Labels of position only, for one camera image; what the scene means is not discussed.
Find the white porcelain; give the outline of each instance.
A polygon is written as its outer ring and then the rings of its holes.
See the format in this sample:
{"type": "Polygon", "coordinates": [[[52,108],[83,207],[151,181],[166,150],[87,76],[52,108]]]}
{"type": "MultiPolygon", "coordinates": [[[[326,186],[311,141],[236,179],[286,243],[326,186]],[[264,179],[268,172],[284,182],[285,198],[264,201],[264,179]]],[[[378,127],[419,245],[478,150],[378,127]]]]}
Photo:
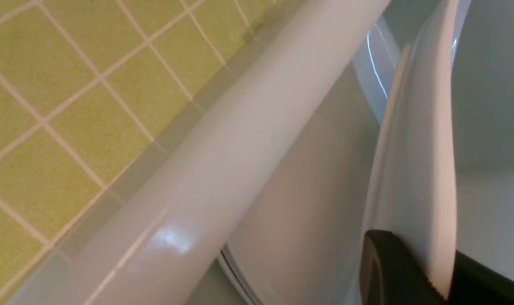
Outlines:
{"type": "Polygon", "coordinates": [[[356,274],[377,133],[349,66],[227,243],[250,304],[342,302],[356,274]]]}
{"type": "Polygon", "coordinates": [[[44,305],[183,304],[387,3],[309,0],[44,305]]]}

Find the tiled wall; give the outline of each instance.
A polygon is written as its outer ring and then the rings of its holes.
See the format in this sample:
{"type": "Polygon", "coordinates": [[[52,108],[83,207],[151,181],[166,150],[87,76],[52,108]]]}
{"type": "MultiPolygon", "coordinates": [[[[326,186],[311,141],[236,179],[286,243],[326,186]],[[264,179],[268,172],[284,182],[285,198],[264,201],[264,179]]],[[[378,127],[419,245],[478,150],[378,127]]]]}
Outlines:
{"type": "Polygon", "coordinates": [[[164,160],[211,106],[210,81],[247,65],[225,63],[273,5],[0,0],[0,303],[48,253],[55,281],[96,231],[92,217],[118,210],[148,159],[164,160]]]}

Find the black object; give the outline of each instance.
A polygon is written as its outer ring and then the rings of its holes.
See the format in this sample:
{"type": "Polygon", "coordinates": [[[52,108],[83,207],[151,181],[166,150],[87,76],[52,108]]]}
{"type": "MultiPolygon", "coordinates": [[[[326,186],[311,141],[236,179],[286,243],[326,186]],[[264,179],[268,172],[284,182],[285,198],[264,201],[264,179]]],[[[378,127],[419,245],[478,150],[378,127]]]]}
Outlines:
{"type": "Polygon", "coordinates": [[[447,303],[400,239],[385,230],[369,230],[364,235],[359,284],[364,305],[447,303]]]}
{"type": "Polygon", "coordinates": [[[514,305],[514,282],[456,251],[449,304],[514,305]]]}
{"type": "Polygon", "coordinates": [[[446,301],[400,238],[385,230],[369,230],[364,235],[359,284],[364,305],[514,305],[512,280],[458,251],[446,301]]]}

